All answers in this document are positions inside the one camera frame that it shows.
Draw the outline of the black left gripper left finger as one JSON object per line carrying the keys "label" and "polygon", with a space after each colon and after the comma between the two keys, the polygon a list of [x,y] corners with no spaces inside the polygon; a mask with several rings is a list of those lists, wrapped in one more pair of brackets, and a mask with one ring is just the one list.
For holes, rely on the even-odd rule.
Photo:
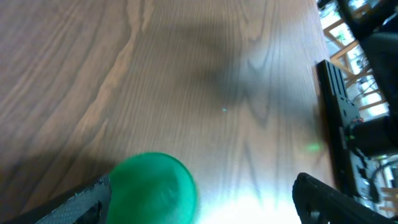
{"label": "black left gripper left finger", "polygon": [[111,200],[108,174],[80,184],[6,224],[105,224]]}

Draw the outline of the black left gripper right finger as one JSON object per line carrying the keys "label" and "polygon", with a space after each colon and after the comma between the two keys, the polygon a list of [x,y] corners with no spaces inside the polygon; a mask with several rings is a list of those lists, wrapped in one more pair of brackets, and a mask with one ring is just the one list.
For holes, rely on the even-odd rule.
{"label": "black left gripper right finger", "polygon": [[302,224],[394,224],[311,175],[298,174],[292,198]]}

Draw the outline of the green lid white bottle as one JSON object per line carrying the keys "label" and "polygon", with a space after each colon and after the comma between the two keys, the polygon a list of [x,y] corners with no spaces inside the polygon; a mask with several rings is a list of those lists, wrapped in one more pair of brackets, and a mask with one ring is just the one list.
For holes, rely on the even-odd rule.
{"label": "green lid white bottle", "polygon": [[161,152],[138,154],[110,173],[107,223],[189,224],[197,212],[197,187],[189,170]]}

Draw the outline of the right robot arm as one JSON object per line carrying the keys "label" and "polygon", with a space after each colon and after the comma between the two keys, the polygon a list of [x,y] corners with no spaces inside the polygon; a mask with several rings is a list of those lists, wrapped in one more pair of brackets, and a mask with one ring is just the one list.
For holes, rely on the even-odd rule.
{"label": "right robot arm", "polygon": [[378,94],[388,112],[347,129],[348,143],[368,157],[397,154],[397,0],[378,1],[357,16],[349,1],[338,1],[340,15],[359,42]]}

